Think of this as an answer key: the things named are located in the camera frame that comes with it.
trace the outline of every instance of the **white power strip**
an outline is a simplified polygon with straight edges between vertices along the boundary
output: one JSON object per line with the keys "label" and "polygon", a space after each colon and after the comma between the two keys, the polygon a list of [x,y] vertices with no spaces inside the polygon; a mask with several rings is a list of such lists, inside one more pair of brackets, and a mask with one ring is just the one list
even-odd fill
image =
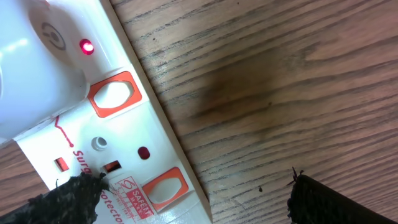
{"label": "white power strip", "polygon": [[95,223],[211,223],[206,196],[108,0],[48,7],[42,17],[60,21],[55,28],[70,39],[91,88],[77,107],[17,140],[47,187],[104,172],[113,194],[101,194]]}

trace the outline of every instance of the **white switch button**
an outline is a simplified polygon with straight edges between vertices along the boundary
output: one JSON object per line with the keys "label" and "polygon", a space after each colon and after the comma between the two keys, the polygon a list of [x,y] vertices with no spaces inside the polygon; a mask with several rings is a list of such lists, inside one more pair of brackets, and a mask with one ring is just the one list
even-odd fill
{"label": "white switch button", "polygon": [[181,189],[182,183],[178,178],[169,178],[159,182],[148,195],[152,203],[163,203],[170,200]]}
{"label": "white switch button", "polygon": [[98,90],[94,102],[99,108],[115,108],[123,105],[133,93],[129,82],[110,82]]}

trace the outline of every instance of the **wooden surface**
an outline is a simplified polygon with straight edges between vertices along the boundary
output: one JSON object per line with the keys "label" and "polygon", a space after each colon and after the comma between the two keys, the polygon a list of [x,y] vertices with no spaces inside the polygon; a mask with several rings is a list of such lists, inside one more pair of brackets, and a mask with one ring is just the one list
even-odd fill
{"label": "wooden surface", "polygon": [[[398,221],[398,1],[113,4],[214,223],[289,223],[292,166]],[[0,154],[4,213],[45,187]]]}

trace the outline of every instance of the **red line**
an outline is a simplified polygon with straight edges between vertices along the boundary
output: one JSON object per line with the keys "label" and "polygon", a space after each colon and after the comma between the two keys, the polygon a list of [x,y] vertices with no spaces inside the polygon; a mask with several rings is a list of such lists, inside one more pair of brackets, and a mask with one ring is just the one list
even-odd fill
{"label": "red line", "polygon": [[60,121],[60,116],[58,115],[58,116],[55,118],[55,127],[58,128],[59,130],[61,130],[62,134],[65,136],[65,139],[67,139],[67,141],[68,141],[70,147],[75,146],[75,145],[70,141],[70,139],[68,138],[68,136],[67,136],[67,134],[65,133],[65,131],[63,130],[63,128],[62,128],[61,126],[58,125],[58,122],[59,122],[59,121]]}

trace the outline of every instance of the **wooden table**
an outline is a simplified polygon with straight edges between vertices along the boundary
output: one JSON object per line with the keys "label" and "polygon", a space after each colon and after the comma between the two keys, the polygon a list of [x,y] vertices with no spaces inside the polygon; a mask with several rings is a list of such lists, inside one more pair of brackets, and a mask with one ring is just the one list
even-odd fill
{"label": "wooden table", "polygon": [[[290,223],[292,166],[398,221],[398,1],[113,5],[214,223]],[[2,213],[47,190],[15,145],[0,183]]]}

